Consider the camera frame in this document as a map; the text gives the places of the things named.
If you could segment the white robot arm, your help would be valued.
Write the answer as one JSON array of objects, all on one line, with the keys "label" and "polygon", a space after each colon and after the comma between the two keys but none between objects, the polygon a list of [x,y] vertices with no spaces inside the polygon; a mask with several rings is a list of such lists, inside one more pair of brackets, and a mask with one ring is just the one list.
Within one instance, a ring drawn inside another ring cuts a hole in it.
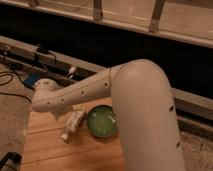
[{"label": "white robot arm", "polygon": [[133,60],[59,88],[36,82],[32,109],[51,112],[109,97],[127,171],[186,171],[172,88],[156,63]]}]

